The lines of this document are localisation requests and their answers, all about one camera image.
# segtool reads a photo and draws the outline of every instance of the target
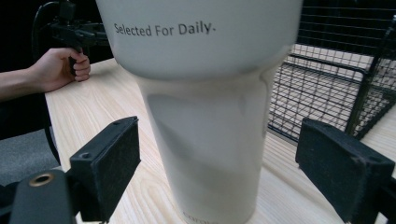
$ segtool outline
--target wire rack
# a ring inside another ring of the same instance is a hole
[[[395,105],[396,5],[355,2],[304,1],[297,43],[276,72],[268,123],[294,144],[305,117],[361,139]]]

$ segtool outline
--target screw hole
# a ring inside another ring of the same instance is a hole
[[[51,173],[38,175],[29,181],[29,185],[32,187],[40,187],[40,186],[46,185],[50,181],[52,181],[53,177],[54,177],[54,175]]]
[[[81,155],[79,155],[82,159],[88,159],[91,154],[89,152],[84,152]]]

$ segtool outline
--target dark background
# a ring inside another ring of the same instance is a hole
[[[40,6],[50,1],[12,0],[0,3],[0,27],[2,44],[0,45],[0,72],[24,69],[34,63],[32,52],[32,27],[35,14]],[[94,0],[72,1],[77,5],[76,20],[101,22]],[[43,10],[40,26],[55,19],[58,8]],[[39,54],[49,48],[66,47],[56,42],[50,35],[50,29],[43,29],[38,36]],[[112,58],[109,47],[90,48],[90,61],[97,63]],[[0,139],[40,130],[49,123],[49,115],[44,94],[34,94],[16,100],[0,103]]]
[[[374,56],[395,0],[304,0],[299,44]]]

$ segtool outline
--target black cable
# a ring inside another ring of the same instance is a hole
[[[48,25],[46,24],[45,26],[41,27],[41,22],[44,17],[44,10],[53,8],[53,7],[59,7],[59,2],[48,2],[45,5],[41,6],[38,8],[37,13],[35,14],[35,19],[33,21],[33,27],[32,27],[32,54],[33,54],[33,60],[34,63],[38,61],[41,57],[41,52],[40,52],[40,47],[39,47],[39,32],[47,27]],[[53,142],[52,135],[50,133],[50,121],[49,121],[49,112],[48,112],[48,107],[47,107],[47,101],[45,98],[45,95],[42,94],[41,97],[41,103],[42,103],[42,119],[44,123],[44,132],[47,137],[47,141],[49,143],[49,148],[52,152],[52,155],[55,157],[55,160],[61,164],[61,160],[59,158],[59,153],[58,150]]]

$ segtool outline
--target metal wire cage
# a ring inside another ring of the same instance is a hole
[[[278,68],[270,131],[298,142],[304,117],[358,139],[396,102],[396,4],[304,1],[297,43]]]

